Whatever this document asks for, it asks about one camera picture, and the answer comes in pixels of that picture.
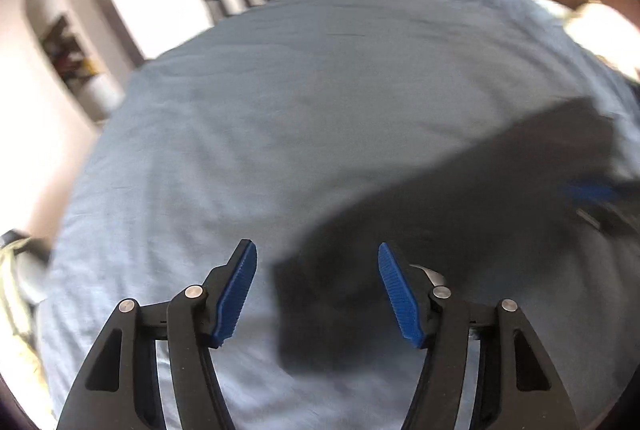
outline blue-gray fabric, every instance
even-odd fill
[[[254,284],[235,336],[212,353],[237,428],[400,428],[423,354],[397,331],[380,348],[357,342],[364,365],[287,366],[272,266],[355,201],[575,96],[612,118],[614,172],[639,175],[626,84],[529,0],[275,0],[147,63],[54,251],[40,350],[56,411],[122,298],[169,300],[251,238]],[[518,301],[587,425],[640,361],[640,262],[632,240],[580,234],[580,251],[543,269],[487,266],[466,291]],[[163,344],[159,379],[180,428]]]

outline bed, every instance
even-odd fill
[[[423,355],[377,277],[393,237],[467,299],[516,299],[586,428],[640,362],[638,242],[574,222],[558,190],[637,177],[639,119],[623,77],[530,0],[225,20],[134,74],[76,183],[41,310],[55,410],[122,298],[165,301],[246,237],[258,271],[213,354],[238,428],[400,428]]]

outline gray bed sheet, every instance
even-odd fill
[[[358,266],[338,263],[336,290],[323,287],[335,285],[330,259],[315,262],[317,280],[297,262],[315,300],[287,328],[296,279],[281,264],[357,201],[576,96],[612,119],[612,171],[639,175],[639,112],[624,81],[529,0],[275,0],[147,63],[78,179],[54,251],[40,350],[55,409],[120,299],[166,301],[245,237],[258,271],[236,335],[212,354],[236,426],[400,428],[423,355],[387,312],[369,316],[380,292],[350,290]],[[402,224],[402,208],[393,215]],[[542,267],[507,237],[494,253],[522,260],[485,260],[463,290],[519,302],[587,425],[640,362],[640,262],[632,240],[579,233]],[[352,235],[338,229],[333,244],[356,244]],[[383,338],[360,330],[382,318]],[[326,335],[315,347],[296,340],[305,319]],[[354,328],[346,338],[343,326]],[[159,380],[168,427],[180,428],[163,344]]]

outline silver screw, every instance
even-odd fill
[[[514,302],[510,298],[505,298],[502,302],[500,302],[500,305],[505,311],[508,311],[510,313],[518,310],[518,304],[516,304],[516,302]]]
[[[118,310],[121,313],[128,313],[129,311],[132,311],[133,308],[136,306],[136,303],[127,298],[126,300],[123,300],[122,302],[120,302],[120,304],[118,304]]]
[[[187,298],[197,298],[202,294],[202,286],[199,285],[190,285],[187,289],[184,290],[184,295]]]
[[[446,286],[439,285],[433,288],[433,295],[436,298],[442,298],[444,300],[451,296],[451,289]]]

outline wrinkled fabric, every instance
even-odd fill
[[[553,107],[540,135],[511,127]],[[455,294],[515,299],[587,425],[640,361],[638,243],[575,224],[558,186],[639,175],[639,114],[529,0],[275,0],[222,21],[132,77],[76,183],[42,305],[56,410],[122,298],[167,301],[244,237],[258,271],[212,352],[236,427],[400,428],[424,355],[363,250],[393,236]],[[180,428],[164,344],[159,381]]]

